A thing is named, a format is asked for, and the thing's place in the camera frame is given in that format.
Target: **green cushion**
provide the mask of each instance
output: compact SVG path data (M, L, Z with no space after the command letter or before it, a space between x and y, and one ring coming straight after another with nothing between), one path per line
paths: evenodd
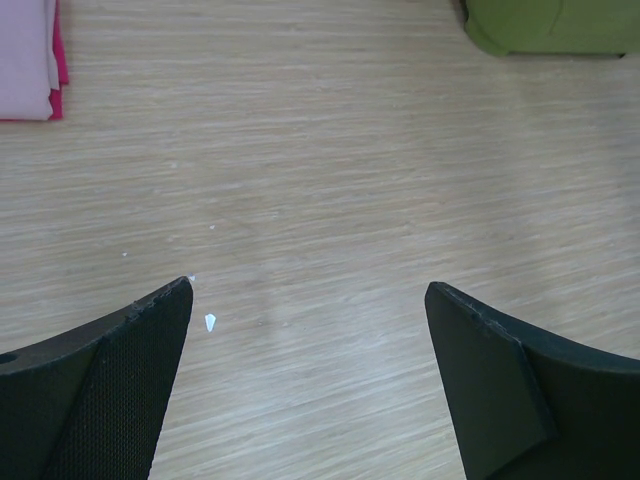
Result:
M466 31L493 55L640 52L638 0L467 0Z

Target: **floor wood grain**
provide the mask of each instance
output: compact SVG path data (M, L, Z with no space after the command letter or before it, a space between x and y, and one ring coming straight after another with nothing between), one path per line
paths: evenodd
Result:
M67 118L0 124L0 351L195 275L151 478L462 478L432 280L640 358L640 57L492 58L447 0L62 4Z

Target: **white debris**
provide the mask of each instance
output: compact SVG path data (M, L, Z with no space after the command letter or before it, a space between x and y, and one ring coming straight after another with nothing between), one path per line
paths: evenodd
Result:
M207 324L207 330L212 331L213 326L216 324L216 316L211 313L208 313L204 316L204 321Z

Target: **laminate floor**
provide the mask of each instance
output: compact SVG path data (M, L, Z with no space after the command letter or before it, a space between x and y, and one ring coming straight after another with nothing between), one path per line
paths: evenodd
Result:
M0 351L194 275L152 479L463 478L432 280L640 358L640 56L493 58L448 0L62 14L67 118L0 124Z

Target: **folded cloth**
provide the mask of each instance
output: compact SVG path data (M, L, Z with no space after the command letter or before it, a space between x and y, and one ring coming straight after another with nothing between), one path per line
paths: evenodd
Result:
M53 113L46 6L43 0L1 0L0 118L47 120Z
M58 77L62 85L69 85L69 70L64 53L62 33L60 33L60 2L56 0L55 18L53 23L53 53L58 63Z
M58 62L53 52L53 29L56 23L58 4L57 0L45 0L45 20L47 22L47 66L49 69L49 87L51 90L60 89L58 77Z
M55 69L56 76L59 80L59 87L52 89L49 95L49 103L53 112L49 117L49 120L60 120L63 117L62 112L62 85L69 83L69 71L67 70L67 59L64 54L64 45L62 44L62 35L60 34L60 16L59 5L56 1L56 8L54 12L53 22L53 54L56 61Z

